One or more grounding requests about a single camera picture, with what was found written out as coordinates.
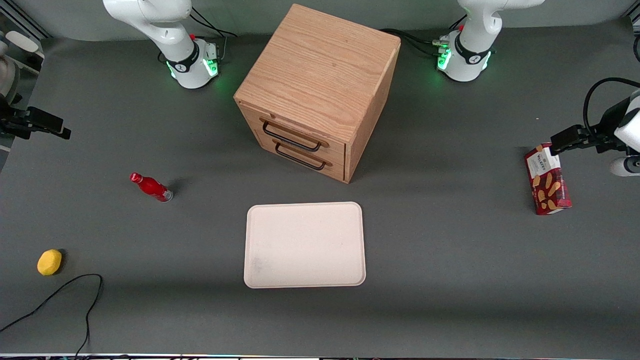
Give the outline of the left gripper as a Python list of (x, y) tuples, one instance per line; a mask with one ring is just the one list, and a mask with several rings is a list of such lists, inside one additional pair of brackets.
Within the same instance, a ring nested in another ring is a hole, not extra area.
[(599, 122), (602, 132), (585, 130), (582, 125), (572, 125), (553, 136), (551, 151), (567, 151), (579, 148), (595, 148), (601, 154), (608, 151), (627, 152), (627, 147), (640, 150), (640, 91), (607, 109)]

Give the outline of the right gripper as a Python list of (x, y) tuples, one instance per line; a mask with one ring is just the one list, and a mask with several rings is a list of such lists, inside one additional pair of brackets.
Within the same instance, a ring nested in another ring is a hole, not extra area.
[(36, 107), (28, 107), (28, 123), (12, 112), (0, 113), (0, 132), (3, 135), (30, 136), (31, 132), (50, 133), (68, 141), (71, 130), (64, 127), (64, 119)]

